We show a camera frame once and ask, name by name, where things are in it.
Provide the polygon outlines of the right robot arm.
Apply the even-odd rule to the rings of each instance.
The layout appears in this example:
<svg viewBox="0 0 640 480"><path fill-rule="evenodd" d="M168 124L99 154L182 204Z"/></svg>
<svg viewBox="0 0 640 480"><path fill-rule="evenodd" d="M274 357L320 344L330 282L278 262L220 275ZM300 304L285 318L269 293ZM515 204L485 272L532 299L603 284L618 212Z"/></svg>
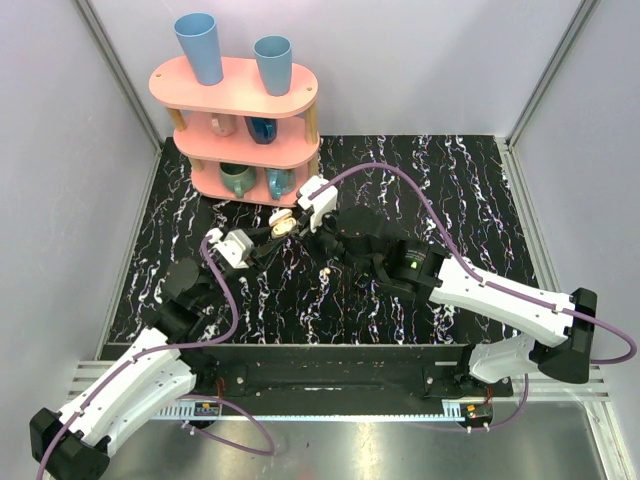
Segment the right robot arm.
<svg viewBox="0 0 640 480"><path fill-rule="evenodd" d="M438 244L405 236L361 205L323 216L305 213L299 221L311 255L370 277L393 297L457 307L518 330L513 338L465 347L453 374L463 395L536 371L569 384L588 381L595 292L562 294L508 280L455 259Z"/></svg>

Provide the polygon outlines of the white earbuds charging case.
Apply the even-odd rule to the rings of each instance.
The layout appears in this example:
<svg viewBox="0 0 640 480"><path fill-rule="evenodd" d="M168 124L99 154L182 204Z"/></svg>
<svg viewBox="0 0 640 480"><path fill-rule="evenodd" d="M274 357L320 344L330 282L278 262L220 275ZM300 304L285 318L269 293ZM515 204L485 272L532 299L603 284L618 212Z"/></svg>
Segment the white earbuds charging case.
<svg viewBox="0 0 640 480"><path fill-rule="evenodd" d="M273 213L269 220L271 237L273 239L288 235L297 225L291 209L281 209Z"/></svg>

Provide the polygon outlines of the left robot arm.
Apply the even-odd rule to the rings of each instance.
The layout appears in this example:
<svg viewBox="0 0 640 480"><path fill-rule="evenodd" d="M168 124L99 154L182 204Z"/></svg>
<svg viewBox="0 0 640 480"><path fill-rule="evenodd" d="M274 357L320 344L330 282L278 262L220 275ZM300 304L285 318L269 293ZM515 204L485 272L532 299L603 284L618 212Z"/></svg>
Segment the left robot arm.
<svg viewBox="0 0 640 480"><path fill-rule="evenodd" d="M43 408L30 420L37 478L100 478L131 435L174 404L192 404L192 413L174 417L191 434L202 431L199 421L224 408L251 420L223 398L219 362L206 350L230 339L239 325L229 279L266 269L283 241L268 228L214 228L201 242L201 261L173 263L161 305L125 353L76 398L57 410Z"/></svg>

